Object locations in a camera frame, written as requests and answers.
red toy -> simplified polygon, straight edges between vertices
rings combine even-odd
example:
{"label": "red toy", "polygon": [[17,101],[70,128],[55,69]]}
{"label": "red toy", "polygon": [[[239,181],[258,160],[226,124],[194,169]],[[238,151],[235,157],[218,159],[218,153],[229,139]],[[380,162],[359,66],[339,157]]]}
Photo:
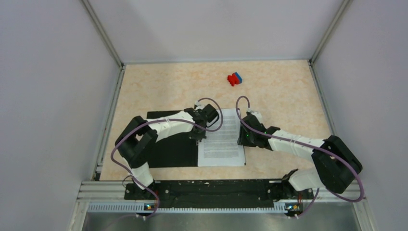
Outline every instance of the red toy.
{"label": "red toy", "polygon": [[231,86],[234,86],[235,84],[242,83],[242,78],[240,77],[240,75],[237,72],[235,72],[234,74],[228,76],[227,80],[231,84]]}

gray panel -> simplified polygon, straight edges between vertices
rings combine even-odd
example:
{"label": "gray panel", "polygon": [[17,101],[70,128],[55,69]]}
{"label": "gray panel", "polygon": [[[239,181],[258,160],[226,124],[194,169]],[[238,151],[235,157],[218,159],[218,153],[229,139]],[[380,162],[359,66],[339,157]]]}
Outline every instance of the gray panel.
{"label": "gray panel", "polygon": [[90,0],[123,62],[308,59],[342,0]]}
{"label": "gray panel", "polygon": [[[123,214],[88,213],[83,231],[99,231]],[[127,217],[105,231],[358,231],[350,203],[318,203],[299,220],[274,214],[158,214],[144,222]]]}
{"label": "gray panel", "polygon": [[317,60],[339,136],[363,165],[379,230],[406,230],[408,1],[351,3]]}
{"label": "gray panel", "polygon": [[77,0],[0,15],[0,230],[66,230],[118,69]]}

